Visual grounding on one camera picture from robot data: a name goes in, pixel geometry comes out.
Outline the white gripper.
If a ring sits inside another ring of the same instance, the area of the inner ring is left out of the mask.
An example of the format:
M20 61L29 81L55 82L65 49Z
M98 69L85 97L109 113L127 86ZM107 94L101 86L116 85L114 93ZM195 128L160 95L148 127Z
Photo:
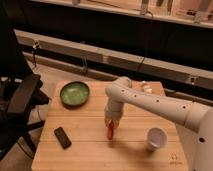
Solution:
M123 111L111 111L108 107L104 109L105 112L105 125L109 126L110 123L114 124L114 127L119 126L120 120L123 116Z

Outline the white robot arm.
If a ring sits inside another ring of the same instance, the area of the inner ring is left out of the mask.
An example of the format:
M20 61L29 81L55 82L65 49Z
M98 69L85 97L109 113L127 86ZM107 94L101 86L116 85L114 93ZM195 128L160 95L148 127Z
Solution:
M213 171L213 107L132 88L128 77L120 77L105 88L108 97L105 125L117 128L128 103L179 124L198 134L193 164L189 171Z

